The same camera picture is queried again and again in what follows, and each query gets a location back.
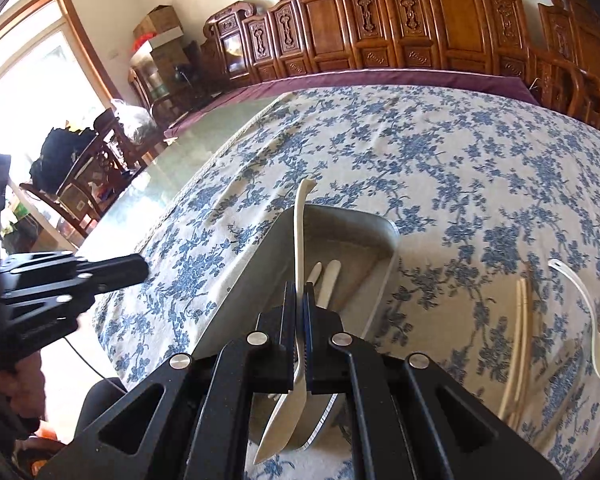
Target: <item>hand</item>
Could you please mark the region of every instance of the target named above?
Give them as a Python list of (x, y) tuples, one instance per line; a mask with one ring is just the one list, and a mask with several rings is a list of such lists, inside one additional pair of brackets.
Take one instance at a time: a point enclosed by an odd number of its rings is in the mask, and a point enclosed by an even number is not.
[(14, 366), (15, 374), (0, 372), (0, 393), (11, 397), (11, 409), (23, 418), (45, 415), (45, 377), (40, 352), (25, 357)]

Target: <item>floral pattern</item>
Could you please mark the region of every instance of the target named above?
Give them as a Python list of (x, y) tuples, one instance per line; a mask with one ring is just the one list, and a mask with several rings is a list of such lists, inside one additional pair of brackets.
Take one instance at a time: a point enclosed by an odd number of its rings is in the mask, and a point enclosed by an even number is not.
[[(589, 316), (546, 262), (579, 273), (600, 324), (600, 132), (499, 96), (417, 86), (282, 96), (181, 192), (144, 247), (149, 279), (98, 304), (100, 342), (123, 381), (192, 351), (304, 177), (318, 181), (310, 202), (380, 214), (400, 230), (379, 350), (427, 352), (494, 411), (509, 373), (515, 281), (530, 274), (520, 435), (574, 478), (600, 446), (600, 380)], [(350, 445), (335, 424), (308, 450), (245, 475), (349, 479)]]

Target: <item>gray tray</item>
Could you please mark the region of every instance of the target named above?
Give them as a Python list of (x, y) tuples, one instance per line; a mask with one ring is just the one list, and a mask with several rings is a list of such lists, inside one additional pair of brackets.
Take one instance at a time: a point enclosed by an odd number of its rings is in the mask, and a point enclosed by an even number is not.
[[(276, 219), (249, 263), (222, 302), (193, 352), (200, 359), (217, 354), (228, 341), (255, 327), (260, 312), (282, 304), (286, 281), (294, 280), (293, 208)], [(340, 260), (342, 269), (330, 310), (340, 314), (344, 330), (371, 339), (380, 321), (378, 307), (398, 265), (400, 235), (389, 220), (361, 211), (307, 204), (304, 208), (304, 269)], [(316, 287), (316, 297), (320, 282)], [(299, 322), (302, 313), (298, 313)], [(308, 394), (302, 417), (288, 448), (309, 446), (328, 427), (344, 401), (341, 395)], [(256, 395), (250, 439), (260, 442), (276, 402)]]

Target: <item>person's leg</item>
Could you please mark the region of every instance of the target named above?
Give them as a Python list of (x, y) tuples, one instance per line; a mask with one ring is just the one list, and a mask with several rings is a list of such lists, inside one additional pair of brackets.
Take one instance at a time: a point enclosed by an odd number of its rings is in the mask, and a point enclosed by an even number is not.
[[(119, 378), (110, 379), (116, 386), (125, 390)], [(90, 425), (100, 415), (106, 412), (117, 400), (122, 398), (122, 392), (114, 388), (107, 381), (95, 383), (87, 396), (84, 398), (78, 423), (75, 425), (74, 436), (78, 435), (84, 428)]]

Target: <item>clear plastic bag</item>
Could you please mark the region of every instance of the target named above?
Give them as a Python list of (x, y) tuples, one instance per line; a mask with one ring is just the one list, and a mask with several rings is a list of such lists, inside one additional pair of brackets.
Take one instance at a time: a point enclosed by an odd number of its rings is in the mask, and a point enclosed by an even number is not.
[(154, 118), (144, 108), (128, 105), (120, 99), (112, 99), (111, 104), (125, 130), (125, 135), (132, 143), (139, 146), (151, 137), (155, 138), (162, 134)]

